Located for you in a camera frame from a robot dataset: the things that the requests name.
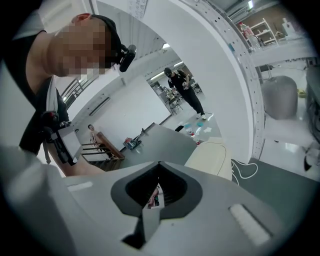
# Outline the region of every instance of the white shelving unit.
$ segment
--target white shelving unit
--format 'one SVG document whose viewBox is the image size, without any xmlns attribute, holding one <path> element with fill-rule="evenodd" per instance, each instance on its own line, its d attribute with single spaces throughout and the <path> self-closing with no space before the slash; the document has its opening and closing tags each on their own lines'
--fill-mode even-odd
<svg viewBox="0 0 320 256">
<path fill-rule="evenodd" d="M 275 36 L 275 34 L 272 32 L 272 30 L 271 30 L 269 24 L 267 23 L 267 21 L 265 20 L 265 18 L 262 18 L 262 22 L 259 22 L 258 24 L 255 24 L 255 25 L 251 26 L 250 29 L 251 29 L 251 30 L 252 30 L 252 29 L 256 29 L 257 27 L 260 27 L 260 26 L 262 26 L 262 25 L 266 26 L 267 30 L 262 31 L 262 32 L 260 32 L 260 33 L 258 33 L 258 34 L 254 34 L 254 35 L 255 35 L 256 37 L 260 37 L 260 36 L 265 35 L 265 34 L 271 34 L 273 38 L 264 41 L 264 43 L 267 44 L 267 43 L 275 42 L 275 43 L 278 45 L 278 41 L 277 41 L 277 39 L 276 39 L 276 36 Z"/>
</svg>

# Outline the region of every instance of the white cable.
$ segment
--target white cable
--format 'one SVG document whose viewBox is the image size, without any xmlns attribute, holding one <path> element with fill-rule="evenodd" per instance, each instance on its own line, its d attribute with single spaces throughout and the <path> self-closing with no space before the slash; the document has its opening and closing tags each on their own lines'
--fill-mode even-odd
<svg viewBox="0 0 320 256">
<path fill-rule="evenodd" d="M 256 166 L 256 170 L 255 170 L 255 172 L 254 172 L 252 175 L 250 175 L 250 176 L 248 176 L 248 177 L 243 177 L 243 176 L 241 175 L 241 172 L 240 172 L 238 166 L 236 165 L 236 163 L 235 163 L 234 161 L 236 161 L 238 164 L 240 164 L 240 165 L 242 165 L 242 166 L 252 166 L 252 165 L 254 165 L 254 166 Z M 244 179 L 244 180 L 250 179 L 250 178 L 252 178 L 254 175 L 256 175 L 256 173 L 257 173 L 257 171 L 258 171 L 258 165 L 257 165 L 256 163 L 252 162 L 252 163 L 245 164 L 245 163 L 241 163 L 241 162 L 239 162 L 239 161 L 237 161 L 237 160 L 234 160 L 234 161 L 231 160 L 231 168 L 233 168 L 233 167 L 235 166 L 236 169 L 237 169 L 238 172 L 239 172 L 240 177 L 241 177 L 242 179 Z M 234 170 L 232 170 L 232 175 L 233 175 L 233 177 L 235 178 L 237 184 L 239 185 L 238 179 L 237 179 L 237 177 L 234 175 Z"/>
</svg>

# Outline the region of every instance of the white curved wall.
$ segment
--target white curved wall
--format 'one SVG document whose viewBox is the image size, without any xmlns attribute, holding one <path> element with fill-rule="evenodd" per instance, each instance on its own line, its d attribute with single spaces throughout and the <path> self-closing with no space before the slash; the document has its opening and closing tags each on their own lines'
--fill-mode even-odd
<svg viewBox="0 0 320 256">
<path fill-rule="evenodd" d="M 100 2 L 128 11 L 125 0 Z M 228 45 L 204 18 L 179 0 L 148 0 L 141 21 L 188 66 L 211 99 L 231 157 L 247 163 L 253 152 L 253 112 L 245 79 Z"/>
</svg>

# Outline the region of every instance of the gray chair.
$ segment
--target gray chair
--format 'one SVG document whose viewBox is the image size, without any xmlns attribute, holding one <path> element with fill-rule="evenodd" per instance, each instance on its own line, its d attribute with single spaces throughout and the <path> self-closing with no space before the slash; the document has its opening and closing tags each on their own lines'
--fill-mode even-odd
<svg viewBox="0 0 320 256">
<path fill-rule="evenodd" d="M 171 112 L 172 112 L 172 115 L 173 115 L 174 113 L 177 115 L 176 110 L 178 110 L 179 108 L 182 109 L 182 110 L 184 110 L 184 109 L 179 105 L 179 103 L 176 101 L 175 98 L 170 99 L 170 101 L 169 101 L 169 107 L 170 107 L 170 110 L 171 110 Z"/>
</svg>

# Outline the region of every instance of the person in black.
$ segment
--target person in black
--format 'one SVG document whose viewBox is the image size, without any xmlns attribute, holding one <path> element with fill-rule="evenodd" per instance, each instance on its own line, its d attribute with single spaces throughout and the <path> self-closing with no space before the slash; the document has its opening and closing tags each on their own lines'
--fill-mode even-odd
<svg viewBox="0 0 320 256">
<path fill-rule="evenodd" d="M 78 76 L 90 68 L 110 68 L 121 51 L 115 23 L 107 17 L 79 14 L 55 33 L 44 30 L 35 10 L 20 26 L 4 54 L 4 63 L 25 97 L 35 108 L 20 147 L 38 154 L 45 140 L 41 115 L 46 111 L 47 93 L 54 76 Z M 66 104 L 56 91 L 59 122 L 69 120 Z M 56 148 L 48 151 L 66 176 L 103 173 L 82 156 L 75 165 L 60 161 Z"/>
<path fill-rule="evenodd" d="M 175 87 L 183 99 L 196 111 L 196 118 L 202 117 L 203 120 L 206 120 L 207 118 L 204 109 L 202 108 L 195 91 L 189 86 L 189 76 L 180 70 L 172 72 L 168 67 L 164 69 L 164 74 L 169 78 L 168 84 L 170 88 Z"/>
</svg>

